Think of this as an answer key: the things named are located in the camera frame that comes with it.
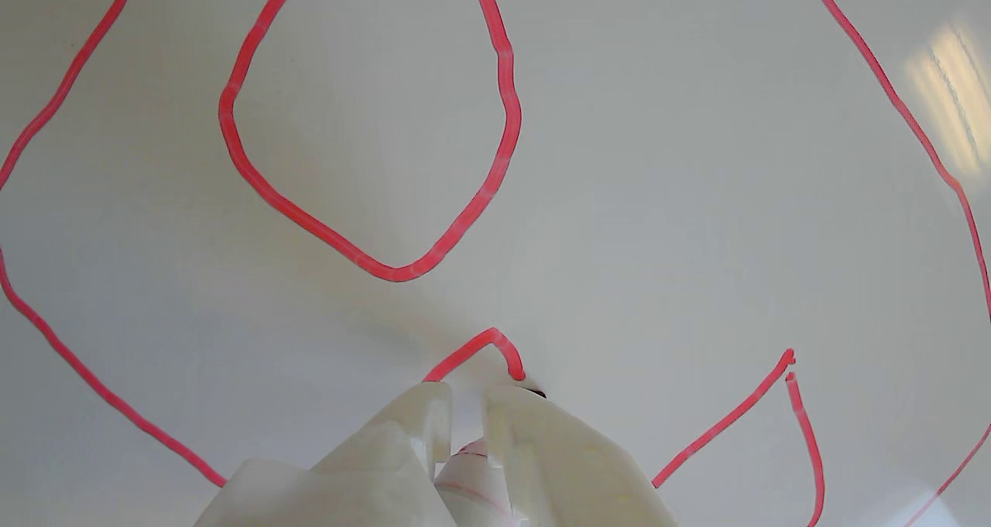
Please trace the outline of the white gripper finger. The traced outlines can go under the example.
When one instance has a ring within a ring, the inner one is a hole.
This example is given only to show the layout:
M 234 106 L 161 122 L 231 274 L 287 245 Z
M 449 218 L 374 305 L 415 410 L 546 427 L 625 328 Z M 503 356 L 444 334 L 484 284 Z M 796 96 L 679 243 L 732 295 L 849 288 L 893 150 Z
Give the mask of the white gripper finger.
M 678 525 L 629 452 L 533 391 L 486 391 L 484 437 L 530 526 Z
M 309 471 L 389 470 L 416 464 L 427 478 L 451 453 L 453 396 L 445 382 L 421 382 L 386 404 Z

